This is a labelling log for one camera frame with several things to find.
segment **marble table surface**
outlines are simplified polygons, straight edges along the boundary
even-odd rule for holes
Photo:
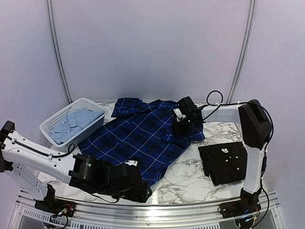
[[[101,103],[107,110],[104,123],[111,121],[111,114],[114,103]],[[243,181],[231,184],[214,186],[211,179],[203,174],[203,165],[199,155],[199,146],[215,145],[220,143],[242,141],[242,138],[234,123],[206,123],[204,124],[205,140],[192,142],[190,147],[177,158],[167,169],[164,177],[154,184],[152,196],[144,205],[162,204],[190,204],[212,200],[238,197],[243,187]],[[76,148],[73,153],[80,153]],[[82,200],[88,202],[105,203],[102,199],[70,187],[67,184],[39,173],[38,178],[51,184],[56,190],[56,196]],[[99,195],[100,197],[114,201],[110,196]],[[117,204],[143,205],[125,199],[120,199]]]

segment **white wall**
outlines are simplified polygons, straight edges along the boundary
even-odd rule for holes
[[[73,100],[228,95],[248,0],[53,1]]]
[[[66,105],[51,46],[45,2],[0,1],[0,127],[7,120],[46,145],[39,124]],[[5,229],[19,185],[0,174],[0,228]]]
[[[274,120],[265,181],[288,228],[305,225],[305,1],[258,1],[252,41],[234,100],[257,98]]]

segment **plaid fabric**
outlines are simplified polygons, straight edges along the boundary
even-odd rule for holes
[[[172,134],[173,101],[143,103],[122,98],[115,104],[112,117],[97,132],[79,144],[84,155],[92,155],[119,165],[128,159],[140,161],[143,180],[150,185],[160,180],[167,167],[189,147],[192,140],[203,140],[203,125],[192,134]]]

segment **white plastic basket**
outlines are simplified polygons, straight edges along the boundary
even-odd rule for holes
[[[86,128],[82,129],[76,135],[68,139],[66,142],[60,145],[54,142],[54,140],[49,136],[54,126],[63,118],[65,114],[73,113],[82,108],[86,108],[87,110],[90,111],[103,111],[104,113],[100,117],[98,117],[94,122],[90,123]],[[104,117],[107,113],[108,113],[107,110],[105,110],[99,104],[91,101],[90,99],[80,98],[75,102],[71,103],[70,105],[66,106],[65,108],[61,109],[56,114],[52,115],[43,123],[41,123],[39,129],[42,132],[42,134],[48,139],[48,141],[51,142],[55,147],[62,148],[63,150],[67,151],[69,145],[75,144],[77,146],[78,143],[88,138],[98,128],[103,126]]]

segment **black garment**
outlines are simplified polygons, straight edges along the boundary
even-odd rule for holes
[[[215,186],[245,178],[247,151],[242,142],[201,146],[198,149],[204,175],[210,176]]]

